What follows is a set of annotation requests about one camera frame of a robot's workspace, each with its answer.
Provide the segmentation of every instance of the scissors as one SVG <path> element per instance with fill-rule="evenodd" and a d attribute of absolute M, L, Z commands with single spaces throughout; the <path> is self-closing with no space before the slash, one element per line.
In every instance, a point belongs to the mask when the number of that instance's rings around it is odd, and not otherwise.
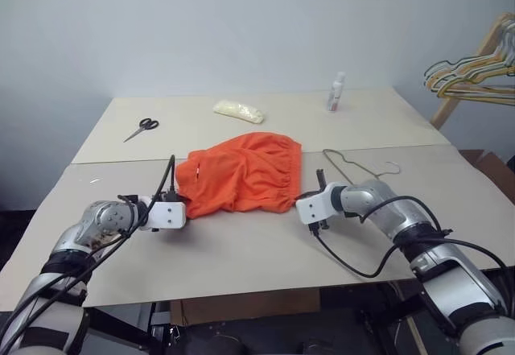
<path fill-rule="evenodd" d="M 159 122 L 157 120 L 152 120 L 150 118 L 142 119 L 139 122 L 139 128 L 123 142 L 125 143 L 129 139 L 132 139 L 134 136 L 136 136 L 137 134 L 139 134 L 140 132 L 142 132 L 144 130 L 153 130 L 157 126 L 159 126 Z"/>

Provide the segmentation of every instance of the white table surface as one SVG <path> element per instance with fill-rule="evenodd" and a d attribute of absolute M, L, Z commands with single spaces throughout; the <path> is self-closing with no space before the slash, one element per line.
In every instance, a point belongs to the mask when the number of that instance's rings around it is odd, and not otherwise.
<path fill-rule="evenodd" d="M 256 125 L 213 113 L 223 98 L 254 105 L 265 121 Z M 170 153 L 186 158 L 192 150 L 254 131 L 288 135 L 304 152 L 448 144 L 391 88 L 345 90 L 335 113 L 326 110 L 327 98 L 327 91 L 115 98 L 72 163 L 158 160 Z M 157 119 L 160 125 L 124 143 L 143 118 Z"/>
<path fill-rule="evenodd" d="M 402 166 L 385 175 L 397 192 L 417 196 L 451 235 L 480 244 L 515 263 L 515 207 L 451 145 L 347 151 L 347 156 L 383 171 L 385 161 Z M 34 215 L 11 260 L 0 272 L 0 310 L 12 310 L 31 278 L 39 273 L 59 235 L 95 200 L 117 194 L 151 194 L 166 161 L 94 163 L 69 166 Z M 303 155 L 302 188 L 317 188 L 315 169 L 329 181 L 342 180 L 321 153 Z M 368 179 L 343 166 L 356 181 Z M 321 236 L 361 270 L 376 269 L 389 240 L 368 221 L 330 220 Z M 495 267 L 475 251 L 463 251 L 482 269 Z M 377 280 L 411 277 L 396 253 Z M 140 303 L 207 295 L 319 287 L 370 281 L 342 268 L 318 245 L 293 208 L 285 214 L 218 212 L 182 230 L 138 232 L 93 274 L 85 306 Z"/>

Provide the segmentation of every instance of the scissor blade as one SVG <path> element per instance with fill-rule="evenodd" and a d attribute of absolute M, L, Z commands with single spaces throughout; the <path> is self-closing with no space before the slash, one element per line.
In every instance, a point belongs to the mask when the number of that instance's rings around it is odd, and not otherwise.
<path fill-rule="evenodd" d="M 138 128 L 131 136 L 129 136 L 126 140 L 124 140 L 123 142 L 125 143 L 126 141 L 132 139 L 134 136 L 136 136 L 137 134 L 139 134 L 140 132 L 142 132 L 143 130 L 145 130 L 144 128 Z"/>

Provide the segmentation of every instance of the cardboard box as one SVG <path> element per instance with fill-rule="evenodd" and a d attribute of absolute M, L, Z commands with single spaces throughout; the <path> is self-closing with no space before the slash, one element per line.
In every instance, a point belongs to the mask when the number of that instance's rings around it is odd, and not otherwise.
<path fill-rule="evenodd" d="M 485 174 L 515 204 L 515 173 L 492 152 L 461 150 L 460 154 Z"/>
<path fill-rule="evenodd" d="M 182 326 L 320 310 L 318 288 L 199 297 L 170 303 L 171 323 Z"/>

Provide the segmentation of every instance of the orange shirt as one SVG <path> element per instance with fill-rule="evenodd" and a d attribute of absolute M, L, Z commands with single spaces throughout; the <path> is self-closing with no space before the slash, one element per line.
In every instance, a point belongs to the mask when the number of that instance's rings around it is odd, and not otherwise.
<path fill-rule="evenodd" d="M 284 135 L 254 132 L 191 152 L 177 166 L 187 216 L 218 209 L 284 213 L 300 194 L 301 145 Z"/>

